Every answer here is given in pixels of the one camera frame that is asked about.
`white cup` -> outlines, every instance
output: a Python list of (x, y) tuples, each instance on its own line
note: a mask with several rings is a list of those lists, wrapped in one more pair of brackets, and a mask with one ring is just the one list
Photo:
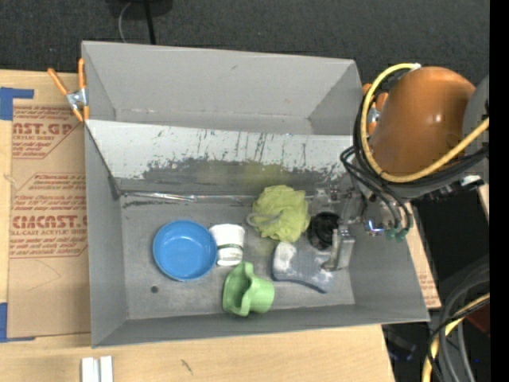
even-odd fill
[(209, 231), (217, 244), (219, 266), (236, 266), (242, 262), (246, 229), (235, 224), (217, 224)]

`bath sponge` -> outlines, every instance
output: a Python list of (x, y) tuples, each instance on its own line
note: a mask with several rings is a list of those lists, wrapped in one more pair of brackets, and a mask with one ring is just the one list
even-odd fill
[(247, 223), (262, 237), (290, 243), (299, 239), (309, 221), (305, 191), (296, 191), (288, 185), (266, 187), (247, 218)]

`green cup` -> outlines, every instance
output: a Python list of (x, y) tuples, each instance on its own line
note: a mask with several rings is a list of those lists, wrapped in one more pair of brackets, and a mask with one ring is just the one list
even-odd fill
[(251, 311), (263, 314), (272, 307), (274, 295), (272, 282), (255, 275), (253, 263), (241, 262), (224, 282), (223, 310), (241, 317)]

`blue plastic bowl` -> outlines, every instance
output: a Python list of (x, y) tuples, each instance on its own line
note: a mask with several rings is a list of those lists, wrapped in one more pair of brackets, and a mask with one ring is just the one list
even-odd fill
[(217, 245), (205, 226), (192, 220), (175, 220), (157, 231), (152, 252), (165, 275), (187, 282), (204, 277), (214, 267)]

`gray box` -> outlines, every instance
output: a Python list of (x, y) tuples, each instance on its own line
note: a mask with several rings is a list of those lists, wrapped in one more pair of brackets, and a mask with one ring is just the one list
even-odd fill
[(269, 185), (311, 199), (344, 173), (362, 99), (353, 60), (90, 41), (82, 55), (92, 346), (429, 319), (407, 244), (359, 225), (333, 291), (273, 281), (271, 310), (247, 318), (222, 311), (231, 268), (181, 283), (151, 255), (172, 220), (241, 224), (244, 260), (270, 279), (277, 242), (245, 216)]

